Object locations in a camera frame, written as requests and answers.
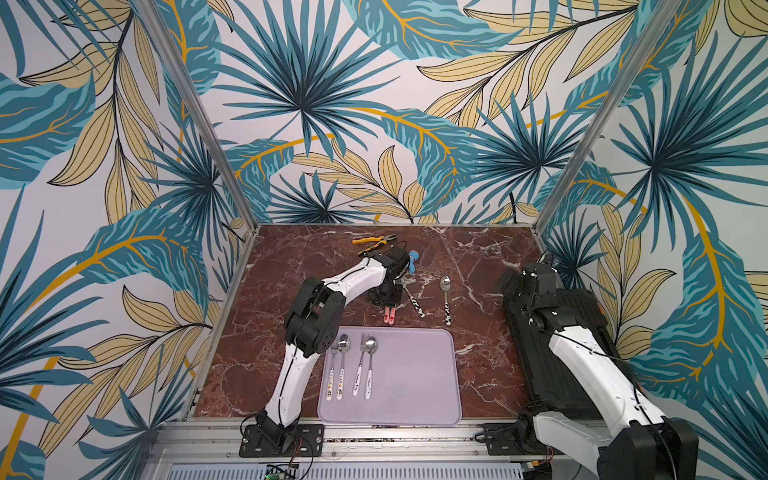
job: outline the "printed cutlery handle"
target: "printed cutlery handle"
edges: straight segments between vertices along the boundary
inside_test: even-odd
[[[336,400],[341,400],[344,395],[344,366],[339,370],[339,389],[336,390]]]
[[[418,313],[420,317],[424,318],[426,316],[424,314],[424,310],[422,310],[422,307],[419,305],[418,302],[416,302],[415,298],[411,297],[411,303],[413,303],[413,308],[416,309],[416,313]]]
[[[373,370],[368,369],[368,379],[366,380],[366,399],[371,398],[372,383],[373,383]]]
[[[333,367],[331,367],[331,373],[328,375],[328,389],[326,390],[326,400],[331,400],[333,395]]]
[[[448,308],[448,302],[445,302],[445,324],[451,326],[451,309]]]
[[[358,390],[360,390],[360,377],[362,376],[362,365],[357,366],[357,376],[355,377],[355,388],[352,389],[352,394],[357,396]]]

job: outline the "black mounting plate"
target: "black mounting plate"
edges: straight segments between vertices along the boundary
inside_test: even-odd
[[[293,434],[302,437],[303,441],[296,457],[319,457],[323,453],[325,431],[326,427],[322,423],[297,425]],[[293,448],[288,449],[287,453],[281,453],[278,448],[262,437],[258,425],[248,425],[245,428],[245,436],[240,443],[241,458],[281,458],[291,455],[293,455]]]

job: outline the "metal vent grille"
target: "metal vent grille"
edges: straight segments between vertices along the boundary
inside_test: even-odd
[[[297,478],[306,466],[299,468]],[[248,464],[174,465],[168,480],[261,480],[266,468]],[[338,462],[314,465],[305,480],[522,480],[519,463]]]

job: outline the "lavender tray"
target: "lavender tray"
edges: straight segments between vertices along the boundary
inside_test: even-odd
[[[458,377],[453,337],[443,329],[395,327],[339,328],[351,347],[344,365],[344,393],[326,400],[331,355],[325,355],[323,381],[317,414],[324,422],[364,425],[455,425],[462,419],[458,396]],[[366,399],[369,355],[362,363],[362,378],[357,396],[353,395],[360,361],[363,333],[376,337],[379,348],[373,355],[371,398]],[[339,381],[341,354],[336,355],[335,383]]]

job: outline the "white handle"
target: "white handle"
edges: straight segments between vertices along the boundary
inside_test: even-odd
[[[326,400],[331,400],[333,395],[333,367],[331,367],[331,373],[328,375],[328,389],[326,390]]]
[[[368,369],[368,379],[366,380],[366,398],[371,398],[371,382],[373,381],[373,370]]]
[[[357,391],[360,390],[360,377],[362,377],[362,365],[357,366],[357,376],[355,377],[355,388],[352,390],[352,394],[357,396]]]
[[[341,397],[344,395],[344,365],[341,366],[341,370],[339,370],[339,389],[336,390],[336,400],[341,400]]]

